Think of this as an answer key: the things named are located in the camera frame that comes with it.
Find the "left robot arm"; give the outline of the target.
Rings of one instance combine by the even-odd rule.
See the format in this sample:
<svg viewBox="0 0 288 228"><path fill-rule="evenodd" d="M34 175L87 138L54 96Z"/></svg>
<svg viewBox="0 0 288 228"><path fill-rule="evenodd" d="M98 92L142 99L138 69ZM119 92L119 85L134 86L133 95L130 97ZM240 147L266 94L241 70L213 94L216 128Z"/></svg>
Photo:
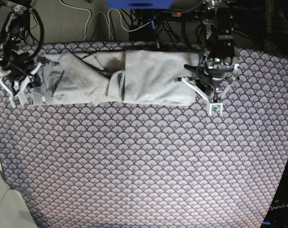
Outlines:
<svg viewBox="0 0 288 228"><path fill-rule="evenodd" d="M223 100L237 80L238 56L234 46L233 15L231 0L199 0L184 15L200 13L198 16L205 37L201 49L197 50L199 62L196 66L184 65L192 72L192 79L180 78L189 88L206 101L209 115L222 114Z"/></svg>

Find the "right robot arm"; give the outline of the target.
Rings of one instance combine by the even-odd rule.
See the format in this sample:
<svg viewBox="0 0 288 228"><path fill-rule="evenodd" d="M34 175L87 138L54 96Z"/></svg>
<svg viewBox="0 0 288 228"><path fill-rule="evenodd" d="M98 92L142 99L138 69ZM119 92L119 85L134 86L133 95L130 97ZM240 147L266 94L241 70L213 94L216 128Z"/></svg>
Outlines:
<svg viewBox="0 0 288 228"><path fill-rule="evenodd" d="M34 17L40 37L32 54L17 53L19 44L32 36L30 18ZM25 90L40 84L38 71L43 63L36 60L43 46L45 30L30 0L0 0L0 85L9 95L13 108L27 102Z"/></svg>

